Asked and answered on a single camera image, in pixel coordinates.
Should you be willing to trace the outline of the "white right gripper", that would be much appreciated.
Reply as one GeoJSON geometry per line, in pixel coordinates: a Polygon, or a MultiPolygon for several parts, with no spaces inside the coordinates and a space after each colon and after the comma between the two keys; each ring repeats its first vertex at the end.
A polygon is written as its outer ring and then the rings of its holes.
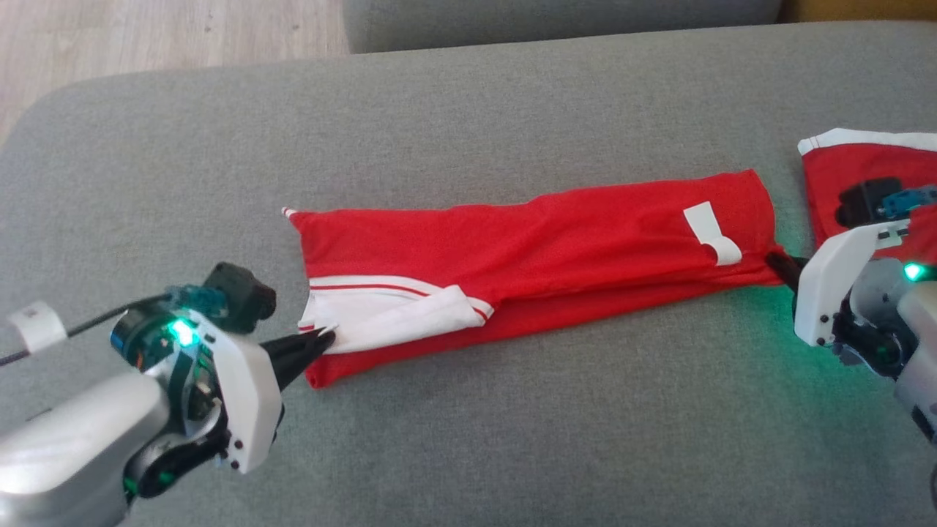
{"type": "Polygon", "coordinates": [[[937,266],[876,256],[908,233],[907,220],[864,225],[830,237],[810,260],[767,253],[766,265],[796,292],[794,334],[846,366],[897,379],[918,345],[899,303],[914,287],[937,283],[937,266]]]}

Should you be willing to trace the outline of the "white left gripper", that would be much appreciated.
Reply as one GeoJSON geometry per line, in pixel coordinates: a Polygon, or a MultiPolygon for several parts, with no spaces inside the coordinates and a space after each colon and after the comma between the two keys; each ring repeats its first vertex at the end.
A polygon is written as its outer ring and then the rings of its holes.
{"type": "Polygon", "coordinates": [[[166,493],[217,460],[246,474],[268,457],[282,411],[281,391],[335,342],[312,330],[252,343],[191,308],[135,307],[111,332],[124,360],[157,385],[166,422],[128,460],[128,499],[166,493]]]}

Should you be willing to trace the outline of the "red shorts with white band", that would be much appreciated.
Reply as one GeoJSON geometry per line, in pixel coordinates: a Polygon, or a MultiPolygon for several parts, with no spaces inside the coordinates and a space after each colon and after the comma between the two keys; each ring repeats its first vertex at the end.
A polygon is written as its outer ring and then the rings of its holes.
{"type": "MultiPolygon", "coordinates": [[[[848,229],[835,220],[839,196],[854,184],[894,177],[906,187],[937,184],[937,131],[833,129],[799,142],[817,244],[848,229]]],[[[911,211],[901,244],[878,251],[904,263],[937,266],[937,204],[911,211]]]]}

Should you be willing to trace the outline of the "red jersey with black numbers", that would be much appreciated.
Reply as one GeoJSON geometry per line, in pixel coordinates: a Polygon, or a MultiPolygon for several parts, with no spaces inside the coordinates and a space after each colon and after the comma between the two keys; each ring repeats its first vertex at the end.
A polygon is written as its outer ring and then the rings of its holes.
{"type": "Polygon", "coordinates": [[[754,171],[566,190],[511,206],[285,208],[300,236],[302,332],[335,341],[305,376],[548,332],[729,289],[777,285],[754,171]]]}

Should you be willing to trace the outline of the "grey sofa with yellow backrest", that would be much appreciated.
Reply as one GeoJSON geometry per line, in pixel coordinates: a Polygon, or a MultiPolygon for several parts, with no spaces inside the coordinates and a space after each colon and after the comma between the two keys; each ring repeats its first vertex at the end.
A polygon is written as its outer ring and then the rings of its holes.
{"type": "MultiPolygon", "coordinates": [[[[215,261],[307,294],[281,206],[436,208],[753,169],[811,250],[796,143],[937,132],[937,21],[533,31],[512,0],[381,3],[342,58],[46,94],[0,148],[0,316],[68,321],[215,261]],[[489,13],[483,13],[488,7],[489,13]]],[[[254,476],[130,527],[937,527],[937,451],[889,381],[794,337],[783,288],[295,384],[254,476]]]]}

